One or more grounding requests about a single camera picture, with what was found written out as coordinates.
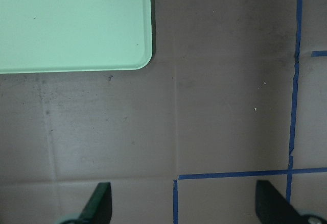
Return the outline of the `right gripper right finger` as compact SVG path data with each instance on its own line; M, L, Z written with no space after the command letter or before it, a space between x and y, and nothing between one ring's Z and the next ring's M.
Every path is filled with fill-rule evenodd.
M258 180L256 182L255 213L261 223L309 223L266 180Z

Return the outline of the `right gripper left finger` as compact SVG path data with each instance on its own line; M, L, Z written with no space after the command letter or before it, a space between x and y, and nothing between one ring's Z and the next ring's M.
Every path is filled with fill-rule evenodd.
M99 183L77 219L77 223L107 224L112 218L110 182Z

